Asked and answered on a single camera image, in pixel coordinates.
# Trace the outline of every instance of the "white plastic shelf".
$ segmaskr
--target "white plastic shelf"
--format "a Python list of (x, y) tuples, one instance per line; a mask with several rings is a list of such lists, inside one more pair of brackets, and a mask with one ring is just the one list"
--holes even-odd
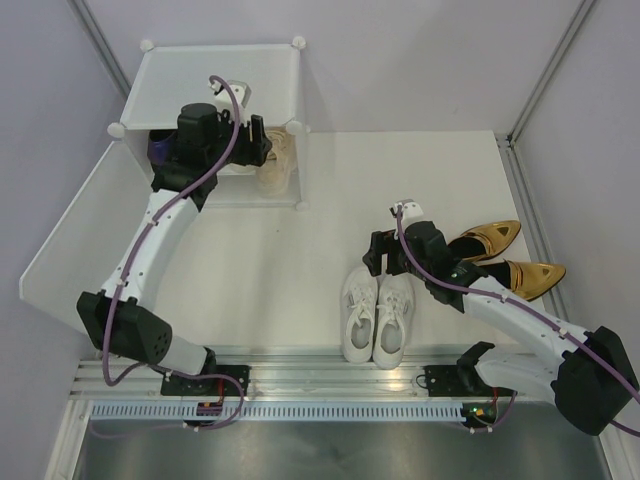
[(298, 115), (300, 52), (291, 45), (156, 47), (145, 53), (120, 122), (129, 130), (176, 128), (180, 109), (211, 103), (210, 75), (251, 87), (245, 117), (282, 126)]
[(291, 45), (155, 47), (145, 53), (120, 118), (124, 138), (139, 161), (146, 159), (150, 130), (175, 129), (183, 106), (212, 103), (209, 76), (245, 82), (251, 96), (245, 120), (263, 118), (266, 128), (296, 124), (292, 155), (298, 174), (288, 189), (271, 197), (261, 194), (253, 175), (230, 168), (218, 176), (216, 195), (205, 207), (279, 207), (305, 201), (306, 124), (300, 82), (300, 51)]

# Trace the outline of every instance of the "purple object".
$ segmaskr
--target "purple object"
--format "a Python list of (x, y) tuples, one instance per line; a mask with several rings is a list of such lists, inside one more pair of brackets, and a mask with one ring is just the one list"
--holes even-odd
[(154, 165), (162, 165), (176, 139), (177, 130), (151, 130), (147, 143), (147, 158)]

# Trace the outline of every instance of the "white sneaker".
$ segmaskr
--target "white sneaker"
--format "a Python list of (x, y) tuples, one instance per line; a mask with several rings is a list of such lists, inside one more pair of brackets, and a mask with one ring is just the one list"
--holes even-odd
[(371, 359), (377, 296), (378, 281), (369, 274), (367, 267), (356, 268), (342, 287), (342, 354), (351, 363), (364, 363)]
[(373, 349), (373, 361), (380, 368), (391, 370), (402, 362), (415, 303), (409, 274), (385, 277), (378, 296), (378, 327)]

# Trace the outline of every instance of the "beige shoe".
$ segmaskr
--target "beige shoe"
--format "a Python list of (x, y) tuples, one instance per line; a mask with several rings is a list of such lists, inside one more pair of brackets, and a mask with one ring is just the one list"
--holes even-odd
[(271, 140), (271, 151), (267, 161), (257, 169), (258, 188), (265, 196), (284, 194), (289, 187), (289, 178), (296, 167), (293, 141), (284, 128), (270, 128), (266, 135)]

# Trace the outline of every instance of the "metal floor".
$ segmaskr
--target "metal floor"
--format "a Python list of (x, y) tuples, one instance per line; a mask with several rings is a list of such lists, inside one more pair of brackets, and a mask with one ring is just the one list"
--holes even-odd
[[(152, 422), (95, 422), (103, 433)], [(78, 480), (610, 479), (600, 443), (555, 409), (516, 405), (490, 435), (441, 423), (239, 422), (123, 440), (88, 434)]]

